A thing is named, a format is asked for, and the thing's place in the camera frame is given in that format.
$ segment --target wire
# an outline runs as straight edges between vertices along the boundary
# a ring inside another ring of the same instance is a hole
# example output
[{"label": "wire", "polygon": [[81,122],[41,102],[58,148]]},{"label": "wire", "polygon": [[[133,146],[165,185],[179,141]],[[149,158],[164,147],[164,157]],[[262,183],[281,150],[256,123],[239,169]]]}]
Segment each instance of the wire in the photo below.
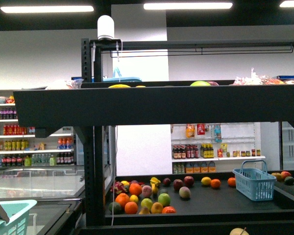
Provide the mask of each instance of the wire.
[{"label": "wire", "polygon": [[116,126],[116,156],[114,159],[114,166],[113,166],[113,188],[112,188],[112,220],[111,226],[113,226],[114,221],[114,183],[116,181],[116,171],[117,171],[117,153],[118,153],[118,126]]}]

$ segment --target pear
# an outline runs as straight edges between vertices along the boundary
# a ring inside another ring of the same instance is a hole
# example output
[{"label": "pear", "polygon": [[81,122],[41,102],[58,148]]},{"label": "pear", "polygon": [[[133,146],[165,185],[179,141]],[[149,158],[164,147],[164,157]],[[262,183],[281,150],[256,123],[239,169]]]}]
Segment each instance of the pear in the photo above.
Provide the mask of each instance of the pear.
[{"label": "pear", "polygon": [[138,214],[150,214],[148,207],[142,207]]}]

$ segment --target fluorescent light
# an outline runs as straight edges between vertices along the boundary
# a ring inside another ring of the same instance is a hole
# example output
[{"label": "fluorescent light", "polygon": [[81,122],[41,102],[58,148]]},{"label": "fluorescent light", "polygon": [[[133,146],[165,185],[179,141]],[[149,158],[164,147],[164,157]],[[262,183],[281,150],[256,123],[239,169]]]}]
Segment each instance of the fluorescent light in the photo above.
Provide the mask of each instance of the fluorescent light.
[{"label": "fluorescent light", "polygon": [[294,7],[294,1],[284,1],[280,4],[280,7]]},{"label": "fluorescent light", "polygon": [[92,6],[3,6],[5,13],[54,13],[54,12],[88,12]]},{"label": "fluorescent light", "polygon": [[229,9],[230,2],[145,3],[145,10]]}]

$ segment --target teal basket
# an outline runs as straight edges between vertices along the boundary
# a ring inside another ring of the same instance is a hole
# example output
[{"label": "teal basket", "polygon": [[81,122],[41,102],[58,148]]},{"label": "teal basket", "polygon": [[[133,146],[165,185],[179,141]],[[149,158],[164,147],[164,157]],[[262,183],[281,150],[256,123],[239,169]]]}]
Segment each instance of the teal basket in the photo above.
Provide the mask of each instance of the teal basket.
[{"label": "teal basket", "polygon": [[[262,170],[243,168],[248,162],[263,162]],[[267,164],[263,160],[244,161],[240,169],[234,169],[237,191],[252,201],[268,201],[273,199],[276,177],[267,173]]]},{"label": "teal basket", "polygon": [[10,218],[9,223],[0,221],[0,235],[26,235],[29,210],[36,203],[35,200],[0,202]]}]

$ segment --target avocado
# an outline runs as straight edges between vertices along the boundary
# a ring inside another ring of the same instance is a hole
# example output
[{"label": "avocado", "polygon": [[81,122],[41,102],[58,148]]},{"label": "avocado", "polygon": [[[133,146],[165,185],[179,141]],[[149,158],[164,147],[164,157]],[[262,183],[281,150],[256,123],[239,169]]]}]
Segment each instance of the avocado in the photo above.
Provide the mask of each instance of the avocado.
[{"label": "avocado", "polygon": [[287,176],[284,180],[284,183],[286,185],[293,185],[294,184],[294,178],[292,176]]}]

